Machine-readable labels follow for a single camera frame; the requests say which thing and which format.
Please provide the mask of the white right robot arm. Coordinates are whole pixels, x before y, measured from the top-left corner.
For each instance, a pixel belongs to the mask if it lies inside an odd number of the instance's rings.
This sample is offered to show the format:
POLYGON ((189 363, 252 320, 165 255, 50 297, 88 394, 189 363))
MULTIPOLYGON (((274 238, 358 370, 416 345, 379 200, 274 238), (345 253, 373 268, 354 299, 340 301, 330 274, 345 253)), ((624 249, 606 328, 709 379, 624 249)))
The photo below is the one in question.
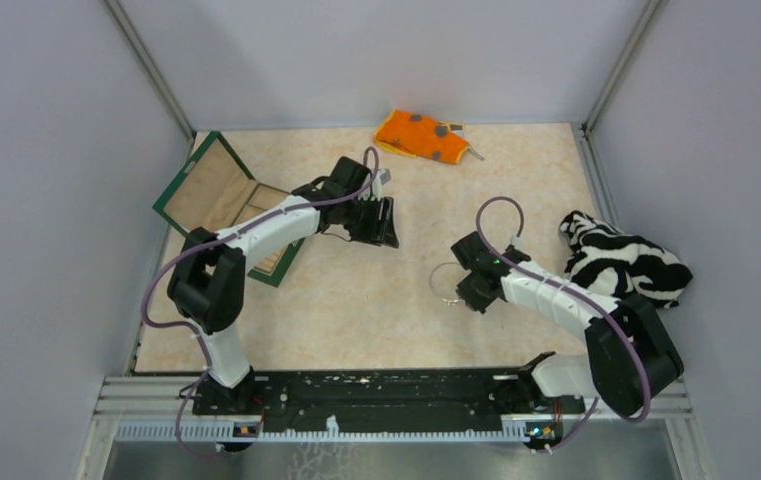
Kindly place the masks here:
POLYGON ((498 253, 474 231, 450 248, 466 271, 455 291, 470 310, 485 313, 501 300, 537 312, 579 339, 585 351, 544 353, 524 366, 519 398, 532 412, 558 397, 597 398, 638 422, 652 399, 678 380, 684 364, 656 309, 637 294, 593 293, 542 268, 510 245, 498 253))

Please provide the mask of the silver bangle with pearls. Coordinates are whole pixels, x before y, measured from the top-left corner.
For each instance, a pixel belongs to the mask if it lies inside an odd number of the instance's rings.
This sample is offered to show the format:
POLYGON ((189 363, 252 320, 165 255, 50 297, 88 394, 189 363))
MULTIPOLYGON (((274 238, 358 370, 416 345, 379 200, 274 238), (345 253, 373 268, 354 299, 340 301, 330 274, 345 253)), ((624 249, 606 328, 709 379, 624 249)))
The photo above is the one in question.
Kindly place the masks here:
POLYGON ((461 299, 457 293, 457 285, 465 274, 466 271, 457 262, 436 265, 428 278, 431 293, 448 306, 459 305, 461 299))

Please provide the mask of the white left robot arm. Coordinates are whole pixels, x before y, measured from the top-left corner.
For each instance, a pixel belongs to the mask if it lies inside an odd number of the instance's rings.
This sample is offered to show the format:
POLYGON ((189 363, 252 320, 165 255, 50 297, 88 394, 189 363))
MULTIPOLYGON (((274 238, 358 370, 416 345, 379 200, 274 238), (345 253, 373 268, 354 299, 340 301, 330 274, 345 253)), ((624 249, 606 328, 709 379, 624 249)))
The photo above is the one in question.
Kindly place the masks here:
POLYGON ((167 295, 193 322, 206 360, 205 381, 233 414, 256 399, 253 368, 235 323, 250 270, 266 257, 307 237, 342 227, 352 242, 397 248, 394 200, 382 193, 389 173, 375 148, 362 161, 340 158, 330 174, 293 190, 274 207, 212 232, 195 229, 173 263, 167 295))

